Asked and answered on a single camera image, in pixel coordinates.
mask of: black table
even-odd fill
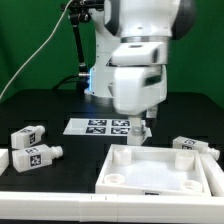
[[[0,148],[10,151],[10,166],[0,177],[1,191],[94,193],[110,145],[126,144],[126,137],[65,136],[63,131],[70,118],[127,117],[117,114],[113,107],[85,101],[79,94],[67,90],[25,90],[0,105]],[[46,133],[38,145],[60,145],[64,156],[54,160],[51,166],[18,173],[12,166],[10,135],[28,125],[43,125]],[[167,100],[159,107],[153,137],[144,146],[172,147],[174,138],[184,136],[209,142],[211,147],[223,152],[223,125],[224,111],[207,96],[168,93]],[[219,164],[224,168],[223,153]],[[31,221],[2,220],[0,223]]]

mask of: white tray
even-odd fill
[[[114,162],[114,149],[119,151],[127,147],[131,153],[131,163],[117,165]],[[112,145],[97,180],[96,193],[211,196],[198,152],[191,151],[195,160],[193,170],[190,171],[175,168],[175,157],[178,152],[183,150]],[[121,163],[122,159],[125,160],[130,155],[124,156],[120,158]],[[105,182],[111,175],[117,179]],[[181,188],[182,183],[188,180],[199,182],[203,187],[202,191]]]

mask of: black cable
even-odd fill
[[[77,82],[79,82],[79,81],[67,81],[67,82],[60,83],[60,85],[58,84],[54,87],[55,88],[54,90],[57,90],[62,85],[65,85],[65,84],[68,84],[68,83],[77,83]]]
[[[78,78],[78,75],[70,75],[64,79],[62,79],[57,85],[55,85],[52,90],[57,90],[61,85],[65,84],[68,80],[73,79],[73,78]]]

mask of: wire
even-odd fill
[[[7,83],[7,85],[5,86],[5,88],[3,89],[1,95],[0,95],[0,101],[2,100],[5,92],[7,91],[7,89],[9,88],[9,86],[12,84],[12,82],[17,78],[17,76],[19,75],[19,73],[24,69],[24,67],[45,47],[45,45],[51,40],[51,38],[54,36],[55,32],[58,29],[58,26],[60,25],[62,19],[64,18],[64,15],[66,13],[66,10],[68,9],[69,5],[71,4],[71,2],[74,0],[70,0],[68,2],[68,4],[66,5],[64,12],[62,13],[60,19],[58,20],[55,28],[53,29],[51,35],[47,38],[47,40],[31,55],[31,57],[20,67],[20,69],[15,73],[15,75],[10,79],[10,81]]]
[[[52,90],[57,90],[58,87],[59,87],[60,85],[63,85],[63,84],[65,84],[65,83],[67,83],[67,81],[69,81],[70,79],[78,78],[78,77],[79,77],[78,75],[70,75],[70,76],[68,76],[68,77],[66,77],[66,78],[64,78],[64,79],[62,79],[57,85],[55,85],[55,86],[52,88]]]
[[[79,82],[79,81],[66,81],[66,82],[63,82],[60,85],[58,85],[58,87],[60,87],[62,85],[65,85],[65,84],[68,84],[68,83],[77,83],[77,82]]]

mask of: qr-like marker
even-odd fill
[[[88,125],[106,126],[107,125],[107,120],[89,120]]]
[[[30,156],[30,166],[41,165],[41,155]]]
[[[127,135],[130,128],[111,128],[111,134]]]
[[[182,145],[182,149],[192,150],[193,148],[188,145]]]
[[[30,144],[33,144],[36,141],[35,133],[30,135]]]
[[[194,145],[196,143],[196,141],[194,141],[192,139],[187,139],[184,143],[186,143],[188,145]]]
[[[28,154],[33,154],[33,153],[36,153],[36,152],[39,152],[38,149],[36,148],[32,148],[32,149],[27,149],[25,150]]]
[[[106,133],[106,128],[98,128],[98,127],[94,127],[94,128],[90,128],[88,127],[86,129],[86,134],[105,134]]]
[[[32,132],[32,131],[29,129],[23,129],[22,131],[20,131],[20,133],[30,133],[30,132]]]
[[[121,126],[121,127],[128,127],[130,126],[130,121],[128,120],[112,120],[112,126]]]

